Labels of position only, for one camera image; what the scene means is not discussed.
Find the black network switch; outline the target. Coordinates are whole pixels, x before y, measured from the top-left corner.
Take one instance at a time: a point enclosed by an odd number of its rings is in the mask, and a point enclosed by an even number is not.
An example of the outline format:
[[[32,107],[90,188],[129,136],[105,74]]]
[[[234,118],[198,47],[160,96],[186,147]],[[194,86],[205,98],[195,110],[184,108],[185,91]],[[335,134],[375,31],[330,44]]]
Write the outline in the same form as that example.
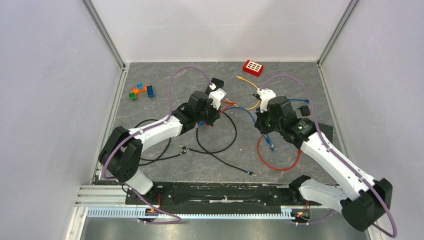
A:
[[[225,82],[223,80],[215,77],[211,79],[211,82],[214,85],[214,88],[207,86],[206,90],[204,91],[207,95],[209,95],[211,92],[216,91],[217,89],[223,89],[223,87],[225,86]]]

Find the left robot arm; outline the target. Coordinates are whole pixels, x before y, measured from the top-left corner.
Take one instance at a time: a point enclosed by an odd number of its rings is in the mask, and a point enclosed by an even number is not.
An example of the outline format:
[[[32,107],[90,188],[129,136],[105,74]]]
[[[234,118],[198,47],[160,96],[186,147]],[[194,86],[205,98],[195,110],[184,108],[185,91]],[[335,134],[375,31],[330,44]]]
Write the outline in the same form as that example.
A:
[[[109,172],[120,183],[136,190],[143,203],[153,203],[157,191],[153,181],[139,168],[142,153],[159,142],[192,130],[200,122],[212,125],[220,117],[225,95],[221,88],[209,94],[195,91],[188,102],[158,121],[137,128],[116,127],[98,156],[102,172]]]

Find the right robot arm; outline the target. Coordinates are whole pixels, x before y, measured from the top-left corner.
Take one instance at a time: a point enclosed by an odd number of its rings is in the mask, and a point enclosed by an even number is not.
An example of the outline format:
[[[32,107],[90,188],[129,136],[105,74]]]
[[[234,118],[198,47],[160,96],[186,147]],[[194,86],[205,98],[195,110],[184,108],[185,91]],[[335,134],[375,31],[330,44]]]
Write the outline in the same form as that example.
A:
[[[302,153],[315,160],[338,184],[319,183],[302,175],[289,184],[289,199],[295,204],[310,201],[342,214],[358,231],[365,231],[391,207],[393,185],[377,180],[343,155],[321,131],[319,124],[299,118],[285,96],[258,96],[254,126],[262,134],[278,132]]]

